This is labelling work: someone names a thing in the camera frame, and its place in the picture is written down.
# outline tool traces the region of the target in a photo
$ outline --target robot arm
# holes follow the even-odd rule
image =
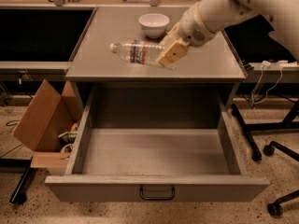
[[[158,59],[169,65],[187,54],[188,46],[202,46],[225,27],[259,14],[274,28],[270,34],[299,61],[299,0],[202,0],[192,5],[162,41]]]

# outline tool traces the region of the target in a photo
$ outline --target bottle cap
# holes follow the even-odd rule
[[[116,52],[117,52],[117,49],[118,49],[118,46],[117,46],[115,43],[111,43],[111,44],[110,44],[110,50],[111,50],[113,53],[116,53]]]

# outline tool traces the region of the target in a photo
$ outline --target white cable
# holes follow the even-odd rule
[[[279,68],[279,71],[280,71],[280,77],[279,77],[278,81],[276,82],[276,84],[273,87],[269,88],[265,92],[265,97],[261,101],[254,103],[255,105],[264,102],[268,98],[268,92],[270,92],[271,90],[273,90],[277,86],[277,84],[280,82],[280,80],[282,79],[282,67],[279,65],[279,63],[276,63],[276,65],[277,65],[277,67]]]
[[[262,64],[262,67],[261,67],[261,76],[259,78],[259,81],[256,83],[256,86],[254,87],[254,89],[251,92],[251,101],[250,101],[251,104],[255,104],[255,102],[254,102],[254,94],[255,94],[256,90],[258,89],[258,87],[259,87],[259,85],[261,83],[261,80],[263,78],[263,68],[264,68],[264,65]]]

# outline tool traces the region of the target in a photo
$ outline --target white bowl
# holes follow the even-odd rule
[[[149,13],[139,18],[142,31],[149,38],[159,38],[164,35],[168,26],[167,16],[159,13]]]

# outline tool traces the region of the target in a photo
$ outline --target metal frame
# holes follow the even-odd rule
[[[20,170],[25,169],[25,171],[21,175],[21,179],[14,189],[11,198],[9,200],[10,203],[19,203],[23,204],[26,202],[27,197],[24,192],[25,185],[27,180],[29,179],[33,169],[30,167],[31,160],[16,160],[16,159],[0,159],[0,168],[5,169],[13,169],[15,172],[19,172]]]
[[[299,161],[299,154],[290,150],[287,147],[284,147],[278,142],[272,141],[268,146],[263,148],[263,154],[266,156],[272,156],[274,154],[275,148],[285,153],[292,159]],[[281,216],[283,213],[281,204],[299,198],[299,190],[294,191],[288,195],[285,195],[281,198],[276,199],[273,203],[267,205],[268,212],[271,216]]]
[[[232,109],[233,115],[236,116],[239,124],[242,127],[243,134],[249,141],[253,152],[252,159],[254,161],[260,161],[262,159],[262,154],[253,139],[253,133],[273,131],[299,131],[299,122],[293,121],[299,114],[299,100],[292,106],[292,109],[289,111],[284,120],[276,123],[246,124],[235,104],[232,104]]]

